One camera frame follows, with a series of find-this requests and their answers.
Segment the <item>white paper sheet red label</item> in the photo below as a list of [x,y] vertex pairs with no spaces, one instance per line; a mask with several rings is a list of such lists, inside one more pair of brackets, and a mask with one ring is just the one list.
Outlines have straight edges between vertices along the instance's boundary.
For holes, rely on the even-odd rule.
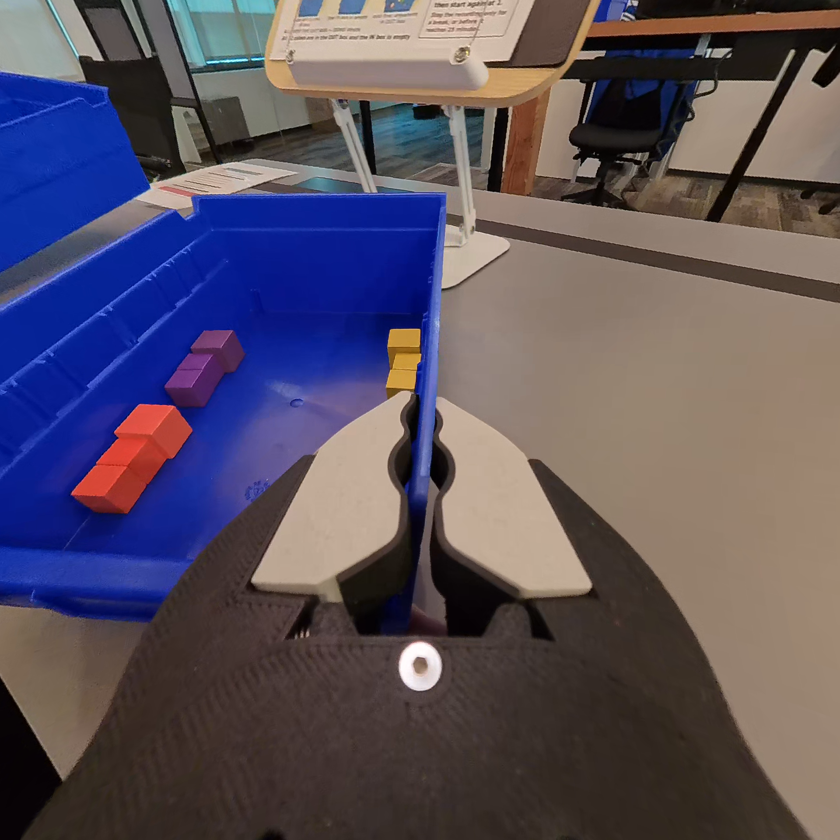
[[295,174],[295,171],[249,162],[218,164],[157,181],[137,196],[137,200],[151,207],[191,212],[195,198],[243,193]]

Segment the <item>grey low cabinet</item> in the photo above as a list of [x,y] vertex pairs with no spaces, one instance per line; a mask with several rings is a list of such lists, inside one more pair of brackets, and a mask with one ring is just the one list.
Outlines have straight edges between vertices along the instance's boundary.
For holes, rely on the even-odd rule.
[[201,100],[203,114],[216,146],[233,147],[251,141],[245,113],[238,96]]

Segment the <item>black backing sheet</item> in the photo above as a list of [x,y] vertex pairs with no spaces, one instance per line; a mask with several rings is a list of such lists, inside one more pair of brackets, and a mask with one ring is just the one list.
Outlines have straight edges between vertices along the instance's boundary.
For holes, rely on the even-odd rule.
[[505,68],[559,67],[571,55],[577,35],[592,23],[590,1],[535,1]]

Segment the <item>wooden document stand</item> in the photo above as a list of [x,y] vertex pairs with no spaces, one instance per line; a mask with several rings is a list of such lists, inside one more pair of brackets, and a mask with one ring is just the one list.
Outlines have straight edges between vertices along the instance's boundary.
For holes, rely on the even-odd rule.
[[[275,34],[276,12],[266,47]],[[570,57],[557,67],[505,68],[499,61],[484,61],[473,49],[442,50],[400,55],[396,49],[376,50],[373,55],[338,58],[266,57],[266,74],[283,93],[304,98],[326,98],[344,137],[353,168],[365,193],[376,193],[371,166],[353,126],[350,101],[419,103],[441,106],[453,142],[462,222],[446,227],[444,289],[456,287],[509,250],[506,239],[476,231],[476,204],[471,184],[466,108],[502,109],[517,106],[551,88],[571,68],[585,41],[583,28]]]

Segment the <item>black office chair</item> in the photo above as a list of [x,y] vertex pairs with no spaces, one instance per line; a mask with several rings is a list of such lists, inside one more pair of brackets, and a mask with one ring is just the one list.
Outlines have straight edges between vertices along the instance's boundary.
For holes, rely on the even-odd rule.
[[601,96],[586,120],[570,132],[581,163],[598,161],[595,185],[570,192],[565,202],[630,210],[621,196],[610,192],[607,177],[615,165],[634,162],[634,155],[655,150],[662,132],[661,80],[606,80]]

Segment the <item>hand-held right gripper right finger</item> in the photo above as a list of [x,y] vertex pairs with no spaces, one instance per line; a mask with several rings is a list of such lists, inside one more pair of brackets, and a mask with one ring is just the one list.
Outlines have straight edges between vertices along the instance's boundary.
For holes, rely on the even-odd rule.
[[450,636],[479,636],[500,606],[588,595],[592,581],[534,464],[502,433],[437,399],[430,571]]

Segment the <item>wood-edged office desk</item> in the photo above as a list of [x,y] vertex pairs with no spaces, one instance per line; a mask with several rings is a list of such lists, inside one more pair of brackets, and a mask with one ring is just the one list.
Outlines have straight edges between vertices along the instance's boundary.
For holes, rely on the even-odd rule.
[[[838,78],[838,9],[801,10],[758,14],[733,14],[701,17],[665,17],[612,21],[592,24],[584,37],[584,51],[607,52],[637,49],[686,48],[690,39],[698,46],[735,47],[739,38],[780,36],[784,53],[784,69],[767,101],[759,120],[721,187],[706,220],[718,223],[746,175],[753,159],[781,109],[786,96],[809,54],[819,50],[827,54],[812,81],[825,88]],[[716,79],[715,70],[722,68],[722,59],[608,58],[577,59],[563,74],[593,84],[602,79],[650,79],[673,81],[709,81]]]

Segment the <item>printed instruction sheet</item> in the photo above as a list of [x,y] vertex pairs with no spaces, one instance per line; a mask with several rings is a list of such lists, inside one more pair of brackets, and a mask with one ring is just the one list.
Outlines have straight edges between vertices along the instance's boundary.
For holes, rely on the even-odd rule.
[[533,1],[283,2],[266,57],[366,57],[383,49],[451,55],[467,48],[484,61],[507,60],[533,7]]

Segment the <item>blue cloth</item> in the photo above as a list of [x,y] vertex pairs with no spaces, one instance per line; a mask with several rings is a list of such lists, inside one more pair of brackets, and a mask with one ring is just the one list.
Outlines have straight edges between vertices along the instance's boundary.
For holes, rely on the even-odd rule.
[[[600,2],[595,21],[634,21],[638,3]],[[685,60],[690,56],[692,53],[688,49],[619,49],[605,53],[607,58]],[[647,158],[647,165],[655,168],[670,153],[679,137],[696,89],[695,82],[681,88],[674,80],[599,80],[584,121],[621,130],[660,128],[663,133],[657,150]]]

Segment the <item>wooden post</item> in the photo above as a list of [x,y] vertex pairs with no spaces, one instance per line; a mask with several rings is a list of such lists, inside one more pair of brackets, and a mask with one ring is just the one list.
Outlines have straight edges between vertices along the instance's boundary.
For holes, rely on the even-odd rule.
[[551,89],[512,109],[501,191],[529,196],[537,173]]

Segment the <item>red wooden cube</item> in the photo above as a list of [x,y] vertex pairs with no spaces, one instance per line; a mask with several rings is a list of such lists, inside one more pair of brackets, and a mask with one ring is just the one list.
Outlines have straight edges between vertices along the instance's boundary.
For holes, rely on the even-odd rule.
[[166,460],[163,449],[150,437],[118,437],[98,458],[97,466],[125,468],[147,486]]
[[95,465],[75,486],[71,496],[92,511],[129,513],[147,487],[130,467]]
[[116,427],[116,438],[151,441],[167,459],[182,449],[193,429],[174,405],[139,404]]

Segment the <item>blue plastic bin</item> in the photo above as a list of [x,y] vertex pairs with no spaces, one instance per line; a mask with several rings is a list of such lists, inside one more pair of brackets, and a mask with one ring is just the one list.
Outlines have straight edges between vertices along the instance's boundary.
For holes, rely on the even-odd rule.
[[105,87],[1,73],[1,270],[148,186]]
[[[420,328],[435,399],[445,196],[198,199],[3,304],[3,606],[149,621],[196,556],[300,458],[385,400],[391,329]],[[127,514],[71,492],[200,334],[245,357]]]

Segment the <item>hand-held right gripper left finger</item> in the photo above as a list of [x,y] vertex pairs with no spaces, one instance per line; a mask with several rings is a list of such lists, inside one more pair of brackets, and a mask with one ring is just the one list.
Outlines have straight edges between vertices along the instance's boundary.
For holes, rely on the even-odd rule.
[[417,394],[398,393],[316,451],[268,538],[252,589],[342,606],[362,635],[406,628],[419,558],[420,406]]

